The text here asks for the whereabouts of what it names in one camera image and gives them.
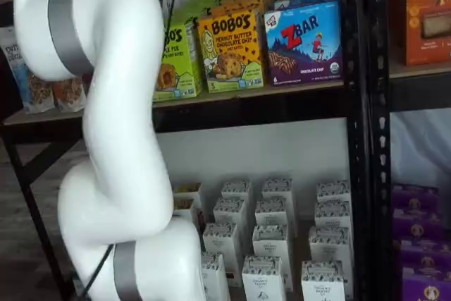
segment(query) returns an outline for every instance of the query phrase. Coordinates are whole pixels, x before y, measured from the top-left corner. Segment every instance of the green bobo's box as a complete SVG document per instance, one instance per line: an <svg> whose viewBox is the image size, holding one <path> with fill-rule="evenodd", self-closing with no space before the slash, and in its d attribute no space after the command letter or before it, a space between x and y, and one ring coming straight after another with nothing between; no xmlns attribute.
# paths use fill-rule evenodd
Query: green bobo's box
<svg viewBox="0 0 451 301"><path fill-rule="evenodd" d="M188 13L178 12L173 16L166 42L154 102L196 97L202 91L199 38Z"/></svg>

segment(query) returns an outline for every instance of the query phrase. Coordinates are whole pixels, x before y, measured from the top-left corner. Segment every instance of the white box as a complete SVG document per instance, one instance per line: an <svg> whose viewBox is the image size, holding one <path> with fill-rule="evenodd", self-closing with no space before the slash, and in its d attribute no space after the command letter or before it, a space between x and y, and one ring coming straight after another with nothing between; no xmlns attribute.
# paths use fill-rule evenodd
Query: white box
<svg viewBox="0 0 451 301"><path fill-rule="evenodd" d="M265 199L272 197L285 198L290 228L297 237L297 200L292 191L292 182L292 179L269 179L263 184L261 193Z"/></svg>
<svg viewBox="0 0 451 301"><path fill-rule="evenodd" d="M174 199L174 216L184 218L196 226L199 233L199 224L197 223L197 213L192 199Z"/></svg>
<svg viewBox="0 0 451 301"><path fill-rule="evenodd" d="M247 203L243 199L236 197L220 197L213 209L214 219L217 223L236 223L240 233L240 244L244 255L246 255L252 246L249 225L247 224Z"/></svg>
<svg viewBox="0 0 451 301"><path fill-rule="evenodd" d="M315 205L316 227L344 227L350 230L351 259L354 266L354 233L352 230L352 212L348 201L330 199Z"/></svg>
<svg viewBox="0 0 451 301"><path fill-rule="evenodd" d="M242 252L236 223L208 223L204 231L207 252L224 256L225 275L231 287L242 287Z"/></svg>
<svg viewBox="0 0 451 301"><path fill-rule="evenodd" d="M282 197L272 197L257 201L255 219L258 226L286 225L288 232L292 232L288 223L287 207Z"/></svg>
<svg viewBox="0 0 451 301"><path fill-rule="evenodd" d="M285 290L293 291L292 240L287 226L256 226L252 236L254 253L259 257L280 257Z"/></svg>
<svg viewBox="0 0 451 301"><path fill-rule="evenodd" d="M341 261L343 277L347 280L345 285L346 298L354 299L354 275L349 229L343 227L311 227L309 243L313 261Z"/></svg>
<svg viewBox="0 0 451 301"><path fill-rule="evenodd" d="M247 213L249 229L254 229L255 226L255 195L252 182L250 180L232 180L226 181L221 189L221 195L224 198L238 198L243 199L247 203Z"/></svg>
<svg viewBox="0 0 451 301"><path fill-rule="evenodd" d="M316 198L319 202L329 199L338 199L348 201L351 204L350 183L347 180L337 180L332 183L319 183L316 186Z"/></svg>
<svg viewBox="0 0 451 301"><path fill-rule="evenodd" d="M280 257L247 256L242 280L247 301L286 301Z"/></svg>
<svg viewBox="0 0 451 301"><path fill-rule="evenodd" d="M202 252L202 280L206 301L230 301L222 254Z"/></svg>
<svg viewBox="0 0 451 301"><path fill-rule="evenodd" d="M174 198L176 199L192 199L197 212L197 223L202 230L209 221L209 214L206 209L205 195L201 183L188 183L176 185L174 189Z"/></svg>
<svg viewBox="0 0 451 301"><path fill-rule="evenodd" d="M306 301L345 301L343 281L335 262L302 262L302 294Z"/></svg>

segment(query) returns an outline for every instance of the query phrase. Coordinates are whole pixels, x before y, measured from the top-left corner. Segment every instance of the blue snack box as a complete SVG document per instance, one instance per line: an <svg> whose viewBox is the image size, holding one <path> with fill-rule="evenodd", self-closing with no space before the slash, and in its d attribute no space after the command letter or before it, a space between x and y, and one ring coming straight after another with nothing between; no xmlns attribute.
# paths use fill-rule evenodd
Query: blue snack box
<svg viewBox="0 0 451 301"><path fill-rule="evenodd" d="M325 1L334 1L334 0L277 0L274 3L274 10L283 10L285 8L300 7L315 3L321 3Z"/></svg>
<svg viewBox="0 0 451 301"><path fill-rule="evenodd" d="M342 79L338 2L272 11L264 20L274 85Z"/></svg>

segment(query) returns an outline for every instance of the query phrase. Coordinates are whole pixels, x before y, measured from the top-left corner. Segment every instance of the black shelf post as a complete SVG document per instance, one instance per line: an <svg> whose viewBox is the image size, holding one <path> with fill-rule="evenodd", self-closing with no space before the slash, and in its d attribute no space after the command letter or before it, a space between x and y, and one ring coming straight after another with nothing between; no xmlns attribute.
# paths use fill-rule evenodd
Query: black shelf post
<svg viewBox="0 0 451 301"><path fill-rule="evenodd" d="M372 146L372 194L375 272L381 288L377 300L393 299L391 228L390 72L387 0L367 0L369 37L369 105Z"/></svg>
<svg viewBox="0 0 451 301"><path fill-rule="evenodd" d="M363 0L340 0L341 43L348 99L347 141L354 220L355 300L376 300L373 257L371 148L366 77L366 21Z"/></svg>

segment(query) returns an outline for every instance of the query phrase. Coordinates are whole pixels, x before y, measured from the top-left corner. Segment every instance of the black cable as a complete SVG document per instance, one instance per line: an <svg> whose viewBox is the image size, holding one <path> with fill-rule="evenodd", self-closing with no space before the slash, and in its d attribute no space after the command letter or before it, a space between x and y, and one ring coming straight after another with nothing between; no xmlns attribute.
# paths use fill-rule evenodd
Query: black cable
<svg viewBox="0 0 451 301"><path fill-rule="evenodd" d="M167 25L166 33L164 35L164 46L165 47L169 43L169 30L171 29L171 20L172 20L172 12L174 9L174 3L175 3L175 0L172 0L171 7L169 8L168 22L166 23L166 25Z"/></svg>
<svg viewBox="0 0 451 301"><path fill-rule="evenodd" d="M105 252L104 256L101 258L99 264L97 265L96 270L94 271L94 273L91 276L91 279L89 280L85 289L83 290L83 293L81 295L82 299L84 299L86 297L87 292L89 292L89 290L92 287L92 284L94 283L94 281L96 281L96 278L99 275L102 267L104 266L106 259L108 259L108 256L110 255L111 251L113 250L113 247L114 247L114 245L109 245L108 248L106 248L106 252Z"/></svg>
<svg viewBox="0 0 451 301"><path fill-rule="evenodd" d="M171 28L171 19L172 19L172 12L173 12L173 9L174 9L174 3L175 3L175 0L172 0L171 7L169 8L169 15L168 15L168 22L167 22L167 26L168 27L166 28L166 34L164 36L164 38L165 38L165 45L168 43L168 39L167 38L169 36L169 30ZM106 259L108 259L108 256L110 255L110 253L113 250L113 248L114 248L114 245L109 245L108 248L106 249L104 256L101 258L99 264L97 265L96 270L94 271L94 273L91 276L91 279L89 280L89 282L87 283L85 289L83 290L81 298L86 297L87 293L91 289L92 284L96 281L97 276L99 275L102 267L105 264Z"/></svg>

